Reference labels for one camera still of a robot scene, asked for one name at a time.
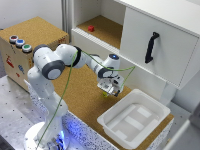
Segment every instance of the white plastic bin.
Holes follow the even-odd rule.
[[[118,144],[126,149],[135,149],[169,113],[169,108],[135,89],[97,120],[105,133]]]

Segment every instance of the brown work surface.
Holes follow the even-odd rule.
[[[40,17],[35,17],[0,31],[0,37],[9,43],[9,37],[17,35],[34,49],[40,44],[50,44],[68,34]]]
[[[88,31],[88,26],[90,25],[94,26],[94,32]],[[77,27],[120,49],[123,29],[122,25],[113,22],[103,16],[98,16],[83,24],[78,25]]]
[[[64,73],[53,81],[55,91],[59,95],[63,93],[69,70],[70,68],[66,68]],[[124,87],[123,92],[118,97],[105,98],[102,95],[102,90],[97,87],[96,79],[96,74],[86,65],[80,69],[72,69],[69,86],[63,99],[72,113],[120,150],[124,149],[105,134],[102,126],[97,122],[97,118],[131,92],[131,89]],[[172,119],[173,115],[170,114],[136,150],[145,150]]]

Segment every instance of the cabinet door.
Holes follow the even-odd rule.
[[[153,32],[160,37],[154,40],[153,60],[146,64],[145,56]],[[198,38],[191,34],[127,8],[120,54],[179,86],[197,41]]]

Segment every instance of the box handle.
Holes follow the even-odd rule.
[[[156,38],[158,38],[160,35],[156,32],[153,32],[153,36],[151,37],[151,39],[149,40],[149,45],[147,48],[147,53],[146,53],[146,57],[145,57],[145,63],[148,64],[150,61],[153,60],[153,57],[151,57],[151,53],[153,50],[153,46],[154,46],[154,40]]]

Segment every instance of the brown box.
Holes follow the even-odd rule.
[[[0,31],[0,50],[7,75],[28,91],[24,83],[27,72],[33,66],[33,53],[23,53],[22,49],[16,48],[9,43],[9,37],[17,35],[25,40],[34,49],[40,44],[46,44],[55,50],[59,44],[68,44],[69,35],[53,26],[40,17],[36,17],[12,27]]]

